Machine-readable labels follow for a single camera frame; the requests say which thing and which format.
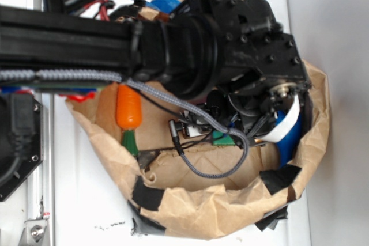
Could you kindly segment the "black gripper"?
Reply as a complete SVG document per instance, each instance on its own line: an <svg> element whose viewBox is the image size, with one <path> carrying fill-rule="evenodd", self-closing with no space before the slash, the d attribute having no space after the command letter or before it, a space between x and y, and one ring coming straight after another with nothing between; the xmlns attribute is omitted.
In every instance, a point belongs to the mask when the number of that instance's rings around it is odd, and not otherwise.
<svg viewBox="0 0 369 246"><path fill-rule="evenodd" d="M250 139L283 139L310 80L267 0L184 0L170 18L170 92Z"/></svg>

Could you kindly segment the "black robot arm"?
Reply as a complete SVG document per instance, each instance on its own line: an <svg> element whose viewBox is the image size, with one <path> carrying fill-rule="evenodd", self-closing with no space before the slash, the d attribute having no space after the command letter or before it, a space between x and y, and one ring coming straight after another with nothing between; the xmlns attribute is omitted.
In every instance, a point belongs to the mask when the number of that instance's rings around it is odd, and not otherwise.
<svg viewBox="0 0 369 246"><path fill-rule="evenodd" d="M218 89L243 131L311 86L266 0L184 0L167 22L1 7L1 87L71 93L128 78L184 100Z"/></svg>

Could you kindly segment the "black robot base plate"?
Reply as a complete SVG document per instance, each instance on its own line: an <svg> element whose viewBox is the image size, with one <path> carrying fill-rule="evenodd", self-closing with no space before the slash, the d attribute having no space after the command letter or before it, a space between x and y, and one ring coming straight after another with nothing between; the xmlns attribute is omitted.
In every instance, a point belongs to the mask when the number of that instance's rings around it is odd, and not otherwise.
<svg viewBox="0 0 369 246"><path fill-rule="evenodd" d="M1 94L1 202L42 162L42 109L31 94Z"/></svg>

